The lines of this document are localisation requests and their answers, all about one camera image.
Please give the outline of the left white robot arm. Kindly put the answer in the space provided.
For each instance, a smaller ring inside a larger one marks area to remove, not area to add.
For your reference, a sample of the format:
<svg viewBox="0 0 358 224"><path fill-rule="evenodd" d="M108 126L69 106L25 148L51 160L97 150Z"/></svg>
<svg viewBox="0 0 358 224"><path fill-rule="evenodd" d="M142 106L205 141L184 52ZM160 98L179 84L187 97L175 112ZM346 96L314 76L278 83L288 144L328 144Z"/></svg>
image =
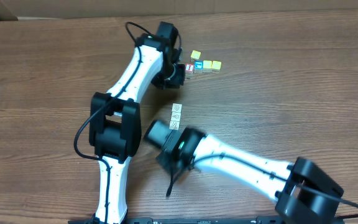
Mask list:
<svg viewBox="0 0 358 224"><path fill-rule="evenodd" d="M133 37L134 53L122 76L107 92L91 99L89 144L99 164L99 204L90 223L124 223L129 164L142 137L140 102L149 85L179 88L185 79L179 63L181 37L171 23L161 22L156 33L144 30Z"/></svg>

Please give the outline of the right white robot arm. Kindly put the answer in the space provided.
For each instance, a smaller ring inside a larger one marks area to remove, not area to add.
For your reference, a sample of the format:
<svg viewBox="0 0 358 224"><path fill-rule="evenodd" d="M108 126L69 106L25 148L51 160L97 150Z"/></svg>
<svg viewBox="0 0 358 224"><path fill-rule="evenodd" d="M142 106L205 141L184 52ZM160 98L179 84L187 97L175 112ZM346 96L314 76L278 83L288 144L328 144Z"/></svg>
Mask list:
<svg viewBox="0 0 358 224"><path fill-rule="evenodd" d="M255 156L195 128L170 129L155 120L144 139L161 150L158 163L174 184L186 170L213 172L239 180L267 197L275 205L274 223L343 223L336 216L344 193L313 161L295 162Z"/></svg>

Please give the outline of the white block red base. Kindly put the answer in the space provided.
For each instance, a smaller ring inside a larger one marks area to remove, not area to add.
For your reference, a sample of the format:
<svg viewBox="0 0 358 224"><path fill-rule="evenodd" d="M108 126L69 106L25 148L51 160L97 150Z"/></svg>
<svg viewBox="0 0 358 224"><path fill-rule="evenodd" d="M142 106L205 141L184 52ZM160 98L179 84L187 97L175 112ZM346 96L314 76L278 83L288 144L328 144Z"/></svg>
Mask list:
<svg viewBox="0 0 358 224"><path fill-rule="evenodd" d="M181 113L173 111L170 120L175 122L180 122L180 118L181 118Z"/></svg>

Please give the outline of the white block wavy pattern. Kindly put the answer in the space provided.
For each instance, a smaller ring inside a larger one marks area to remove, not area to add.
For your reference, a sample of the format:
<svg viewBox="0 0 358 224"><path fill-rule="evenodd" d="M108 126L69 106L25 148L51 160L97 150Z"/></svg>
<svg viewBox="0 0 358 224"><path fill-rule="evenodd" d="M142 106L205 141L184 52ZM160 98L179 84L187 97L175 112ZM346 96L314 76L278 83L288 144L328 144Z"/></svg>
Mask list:
<svg viewBox="0 0 358 224"><path fill-rule="evenodd" d="M180 126L179 121L170 121L169 129L178 130Z"/></svg>

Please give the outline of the white block green pattern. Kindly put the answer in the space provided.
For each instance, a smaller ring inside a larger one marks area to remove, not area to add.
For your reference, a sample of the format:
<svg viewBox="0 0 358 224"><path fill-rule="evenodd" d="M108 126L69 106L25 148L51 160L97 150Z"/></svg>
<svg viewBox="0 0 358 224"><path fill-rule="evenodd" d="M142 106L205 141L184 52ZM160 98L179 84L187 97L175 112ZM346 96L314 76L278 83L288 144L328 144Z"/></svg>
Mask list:
<svg viewBox="0 0 358 224"><path fill-rule="evenodd" d="M181 113L182 104L174 103L172 104L172 112Z"/></svg>

